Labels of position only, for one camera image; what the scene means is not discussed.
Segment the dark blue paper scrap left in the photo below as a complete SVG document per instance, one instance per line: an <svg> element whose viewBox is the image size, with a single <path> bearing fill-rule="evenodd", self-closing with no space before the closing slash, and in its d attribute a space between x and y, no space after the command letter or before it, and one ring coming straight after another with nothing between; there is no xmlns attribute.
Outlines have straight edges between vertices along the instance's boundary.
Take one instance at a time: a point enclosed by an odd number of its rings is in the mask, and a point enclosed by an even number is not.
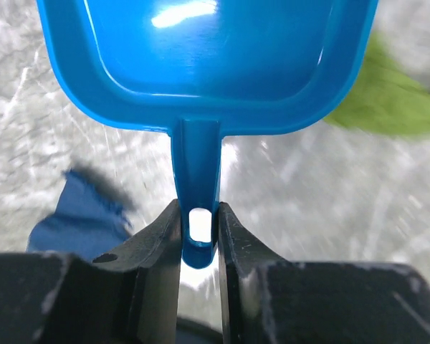
<svg viewBox="0 0 430 344"><path fill-rule="evenodd" d="M72 253L91 262L132 237L122 204L98 193L74 170L64 177L56 209L32 229L27 252Z"/></svg>

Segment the green paper scrap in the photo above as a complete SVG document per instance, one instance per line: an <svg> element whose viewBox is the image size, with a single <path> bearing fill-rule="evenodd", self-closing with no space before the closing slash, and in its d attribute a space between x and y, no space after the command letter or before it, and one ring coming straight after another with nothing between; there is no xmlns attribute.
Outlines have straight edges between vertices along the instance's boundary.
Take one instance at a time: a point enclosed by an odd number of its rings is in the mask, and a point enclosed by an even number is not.
<svg viewBox="0 0 430 344"><path fill-rule="evenodd" d="M358 77L325 122L390 136L430 135L430 93L401 70L372 33Z"/></svg>

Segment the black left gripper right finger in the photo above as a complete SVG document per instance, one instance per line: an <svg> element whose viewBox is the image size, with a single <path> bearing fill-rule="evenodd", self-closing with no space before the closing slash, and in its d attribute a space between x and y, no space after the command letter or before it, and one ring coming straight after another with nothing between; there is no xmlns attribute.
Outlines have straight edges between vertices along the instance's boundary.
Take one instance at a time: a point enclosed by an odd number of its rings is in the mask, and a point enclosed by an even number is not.
<svg viewBox="0 0 430 344"><path fill-rule="evenodd" d="M218 210L225 343L430 343L430 286L412 267L291 262Z"/></svg>

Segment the blue plastic dustpan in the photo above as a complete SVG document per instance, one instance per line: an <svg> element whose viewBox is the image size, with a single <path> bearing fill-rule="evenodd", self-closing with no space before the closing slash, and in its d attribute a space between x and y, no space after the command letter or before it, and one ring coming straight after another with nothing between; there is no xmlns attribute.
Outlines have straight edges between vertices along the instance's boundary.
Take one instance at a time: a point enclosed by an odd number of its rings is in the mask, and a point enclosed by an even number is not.
<svg viewBox="0 0 430 344"><path fill-rule="evenodd" d="M113 128L166 133L187 265L216 237L189 235L193 209L219 207L221 142L295 132L355 82L376 1L38 1L55 77Z"/></svg>

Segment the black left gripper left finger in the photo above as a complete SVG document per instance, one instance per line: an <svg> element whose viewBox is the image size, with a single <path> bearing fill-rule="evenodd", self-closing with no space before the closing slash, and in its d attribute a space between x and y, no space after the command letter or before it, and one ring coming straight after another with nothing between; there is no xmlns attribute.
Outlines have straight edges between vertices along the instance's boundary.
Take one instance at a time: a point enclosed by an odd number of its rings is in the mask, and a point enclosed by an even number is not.
<svg viewBox="0 0 430 344"><path fill-rule="evenodd" d="M0 343L174 343L181 247L172 201L91 263L0 253Z"/></svg>

